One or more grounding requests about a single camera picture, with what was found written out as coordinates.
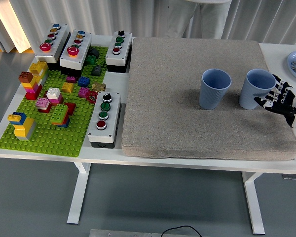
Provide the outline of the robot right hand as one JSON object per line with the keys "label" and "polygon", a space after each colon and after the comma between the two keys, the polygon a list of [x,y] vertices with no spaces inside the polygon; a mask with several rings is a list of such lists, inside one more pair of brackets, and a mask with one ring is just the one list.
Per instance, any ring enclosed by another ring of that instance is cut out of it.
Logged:
{"label": "robot right hand", "polygon": [[264,97],[254,101],[265,110],[283,115],[291,128],[296,128],[296,88],[274,75],[275,87]]}

